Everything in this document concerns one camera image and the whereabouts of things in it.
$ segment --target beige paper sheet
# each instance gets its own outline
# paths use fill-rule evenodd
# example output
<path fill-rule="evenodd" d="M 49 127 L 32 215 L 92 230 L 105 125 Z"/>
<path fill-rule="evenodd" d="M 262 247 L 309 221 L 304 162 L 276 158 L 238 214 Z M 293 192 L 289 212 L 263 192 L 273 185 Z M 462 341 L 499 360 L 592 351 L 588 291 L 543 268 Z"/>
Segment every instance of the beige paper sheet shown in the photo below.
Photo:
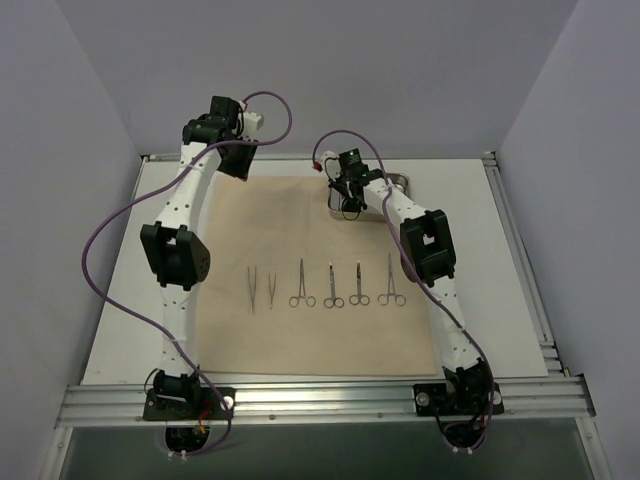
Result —
<path fill-rule="evenodd" d="M 209 372 L 300 375 L 433 375 L 427 304 L 402 273 L 386 224 L 331 218 L 322 178 L 216 177 L 204 242 L 211 271 L 197 308 L 198 354 Z M 387 255 L 404 307 L 382 307 Z M 307 294 L 316 305 L 289 306 L 304 258 Z M 356 260 L 369 306 L 352 306 Z M 329 261 L 342 309 L 327 309 Z M 258 268 L 255 313 L 247 266 Z M 277 274 L 269 309 L 268 274 Z"/>

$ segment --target forceps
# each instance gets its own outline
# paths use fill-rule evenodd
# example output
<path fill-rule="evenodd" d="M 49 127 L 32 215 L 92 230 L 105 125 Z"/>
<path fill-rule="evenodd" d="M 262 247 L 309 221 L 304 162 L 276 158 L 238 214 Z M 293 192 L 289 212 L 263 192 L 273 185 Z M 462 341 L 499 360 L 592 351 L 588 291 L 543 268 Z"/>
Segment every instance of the forceps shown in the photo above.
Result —
<path fill-rule="evenodd" d="M 336 279 L 333 276 L 333 264 L 329 262 L 329 285 L 331 285 L 331 296 L 324 299 L 325 308 L 342 308 L 344 299 L 336 297 Z"/>
<path fill-rule="evenodd" d="M 307 307 L 313 307 L 316 304 L 316 297 L 307 296 L 307 290 L 304 285 L 304 262 L 300 259 L 300 283 L 298 285 L 298 296 L 293 296 L 289 299 L 289 306 L 295 308 L 300 304 L 300 300 L 303 299 L 307 304 Z"/>
<path fill-rule="evenodd" d="M 362 273 L 360 272 L 360 260 L 358 260 L 358 266 L 356 267 L 356 284 L 358 293 L 349 297 L 349 303 L 351 305 L 369 305 L 371 302 L 369 295 L 362 295 Z"/>
<path fill-rule="evenodd" d="M 269 274 L 269 308 L 273 310 L 273 297 L 276 295 L 276 281 L 278 280 L 278 275 L 273 274 L 273 286 L 271 285 L 271 274 Z"/>
<path fill-rule="evenodd" d="M 389 280 L 387 282 L 387 293 L 378 295 L 378 303 L 382 306 L 389 305 L 389 299 L 393 297 L 396 305 L 402 307 L 407 303 L 407 297 L 396 293 L 396 282 L 393 280 L 393 263 L 391 262 L 391 254 L 389 254 Z"/>
<path fill-rule="evenodd" d="M 253 285 L 251 284 L 251 268 L 247 267 L 247 281 L 249 282 L 249 298 L 251 299 L 251 314 L 256 303 L 256 282 L 258 281 L 258 267 L 253 267 Z"/>

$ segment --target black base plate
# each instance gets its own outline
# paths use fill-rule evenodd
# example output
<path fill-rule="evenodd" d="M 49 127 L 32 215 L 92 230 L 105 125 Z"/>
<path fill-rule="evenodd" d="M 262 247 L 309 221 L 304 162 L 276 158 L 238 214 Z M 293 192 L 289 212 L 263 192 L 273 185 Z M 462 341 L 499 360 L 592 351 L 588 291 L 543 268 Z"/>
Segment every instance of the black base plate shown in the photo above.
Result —
<path fill-rule="evenodd" d="M 494 383 L 496 393 L 500 393 L 500 386 Z M 429 405 L 420 406 L 415 402 L 415 398 L 419 393 L 426 393 L 429 395 Z M 438 415 L 441 417 L 458 416 L 458 415 L 475 415 L 478 412 L 478 406 L 476 404 L 471 405 L 456 405 L 454 403 L 442 402 L 436 399 L 447 398 L 447 385 L 446 383 L 428 383 L 417 384 L 413 386 L 413 398 L 414 405 L 416 407 L 416 414 L 419 417 L 434 417 L 434 408 L 438 408 Z M 504 413 L 504 403 L 500 400 L 500 403 L 493 405 L 493 415 L 501 415 Z"/>
<path fill-rule="evenodd" d="M 236 399 L 236 391 L 231 387 L 218 387 L 223 397 Z M 199 420 L 204 410 L 210 410 L 203 420 L 226 420 L 227 413 L 220 405 L 220 400 L 209 388 L 202 389 L 203 408 L 195 409 L 178 400 L 159 399 L 153 389 L 147 392 L 142 419 L 149 422 L 171 422 L 180 420 Z"/>

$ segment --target robotic arm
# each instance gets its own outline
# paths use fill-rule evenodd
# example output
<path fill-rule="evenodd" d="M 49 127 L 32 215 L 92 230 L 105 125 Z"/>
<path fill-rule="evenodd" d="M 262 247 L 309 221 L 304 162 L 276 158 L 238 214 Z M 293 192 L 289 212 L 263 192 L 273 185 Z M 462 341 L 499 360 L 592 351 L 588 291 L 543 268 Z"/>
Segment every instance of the robotic arm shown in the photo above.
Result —
<path fill-rule="evenodd" d="M 382 171 L 369 170 L 357 149 L 340 155 L 326 152 L 322 156 L 324 159 L 336 157 L 340 173 L 329 179 L 329 188 L 344 197 L 344 209 L 356 213 L 371 209 L 384 214 L 389 187 Z M 416 413 L 435 416 L 443 436 L 454 449 L 471 451 L 471 447 L 476 448 L 484 438 L 485 427 L 478 426 L 476 419 L 486 411 L 502 413 L 504 406 L 484 354 L 464 331 L 464 315 L 454 279 L 456 254 L 447 217 L 441 210 L 429 211 L 417 205 L 396 187 L 392 187 L 386 201 L 386 215 L 418 278 L 410 274 L 411 269 L 402 260 L 405 274 L 412 281 L 422 282 L 423 290 L 433 297 L 426 301 L 437 332 L 446 379 L 443 385 L 414 386 Z M 445 425 L 439 420 L 443 415 L 470 415 L 472 420 Z"/>
<path fill-rule="evenodd" d="M 199 284 L 207 277 L 210 267 L 210 253 L 195 233 L 200 211 L 215 171 L 247 179 L 256 145 L 218 146 L 194 161 L 205 148 L 218 142 L 256 141 L 263 118 L 245 110 L 244 104 L 213 97 L 209 113 L 191 120 L 184 127 L 177 173 L 184 177 L 174 187 L 155 223 L 143 225 L 140 232 L 149 265 L 162 287 L 164 327 L 175 336 L 175 339 L 165 337 L 163 340 L 160 367 L 153 380 L 153 390 L 148 393 L 146 405 L 149 408 L 145 407 L 143 415 L 145 420 L 198 419 L 203 405 L 216 402 L 211 392 L 200 385 L 193 368 L 178 354 L 176 344 L 197 365 L 196 300 Z M 346 209 L 355 212 L 372 209 L 383 213 L 389 187 L 382 171 L 370 170 L 357 149 L 340 154 L 338 161 L 340 174 L 329 180 L 329 187 L 346 199 Z M 463 331 L 464 319 L 454 280 L 456 255 L 447 217 L 441 210 L 429 211 L 420 207 L 397 188 L 392 189 L 386 201 L 386 211 L 388 221 L 417 273 L 417 280 L 458 321 L 456 325 L 443 309 L 428 301 L 430 316 L 438 332 L 446 383 L 414 386 L 416 412 L 436 416 L 445 438 L 457 438 L 455 444 L 463 448 L 479 445 L 484 437 L 479 439 L 481 430 L 475 428 L 474 422 L 486 410 L 497 387 L 494 387 L 484 355 Z M 402 265 L 405 274 L 414 280 L 404 261 Z M 428 395 L 428 409 L 417 400 L 424 392 Z M 438 415 L 474 417 L 465 424 L 464 431 L 460 428 L 459 434 L 455 435 L 457 426 L 442 426 Z"/>
<path fill-rule="evenodd" d="M 153 225 L 143 225 L 140 238 L 161 288 L 163 325 L 197 364 L 195 311 L 200 283 L 209 273 L 210 254 L 196 232 L 205 194 L 215 171 L 246 180 L 256 146 L 231 145 L 191 160 L 208 145 L 223 140 L 256 139 L 263 117 L 246 112 L 246 105 L 230 98 L 213 97 L 208 114 L 191 120 L 182 132 L 177 176 L 189 169 L 172 191 Z M 185 403 L 198 410 L 202 391 L 197 375 L 178 354 L 174 341 L 164 337 L 160 366 L 153 380 L 154 403 L 170 409 Z"/>
<path fill-rule="evenodd" d="M 330 156 L 335 158 L 333 152 L 323 155 Z M 340 154 L 338 162 L 340 174 L 330 180 L 329 187 L 347 199 L 346 205 L 350 210 L 371 209 L 382 215 L 382 202 L 389 192 L 382 172 L 378 169 L 369 170 L 357 149 Z M 436 299 L 464 327 L 454 280 L 456 254 L 446 215 L 442 210 L 429 211 L 417 205 L 396 187 L 387 201 L 387 211 L 420 281 L 429 287 Z M 404 262 L 403 268 L 411 279 Z M 439 334 L 443 367 L 455 372 L 459 368 L 466 370 L 476 365 L 480 358 L 476 348 L 440 308 L 431 301 L 427 303 L 430 318 Z"/>

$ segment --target white table surface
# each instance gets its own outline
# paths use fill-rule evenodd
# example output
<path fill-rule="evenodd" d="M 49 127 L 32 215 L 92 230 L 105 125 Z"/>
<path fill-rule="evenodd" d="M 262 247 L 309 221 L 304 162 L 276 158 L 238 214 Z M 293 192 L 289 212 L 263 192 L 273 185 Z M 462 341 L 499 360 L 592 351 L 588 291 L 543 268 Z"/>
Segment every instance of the white table surface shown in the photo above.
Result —
<path fill-rule="evenodd" d="M 385 165 L 387 171 L 409 177 L 410 196 L 416 203 L 426 209 L 442 209 L 447 214 L 457 253 L 456 283 L 460 303 L 468 330 L 487 354 L 495 377 L 547 376 L 533 319 L 482 161 L 389 160 Z M 136 195 L 168 183 L 176 169 L 177 162 L 145 163 Z M 309 160 L 256 160 L 251 175 L 319 174 L 311 169 Z M 162 319 L 160 287 L 147 264 L 139 234 L 143 223 L 155 221 L 166 197 L 160 195 L 134 207 L 109 288 L 112 298 L 158 321 Z M 206 213 L 204 208 L 201 218 L 206 218 Z M 204 228 L 201 221 L 198 232 L 201 238 Z M 83 383 L 141 384 L 157 367 L 161 348 L 158 331 L 106 305 Z M 216 374 L 213 377 L 228 383 L 326 379 L 246 374 Z"/>

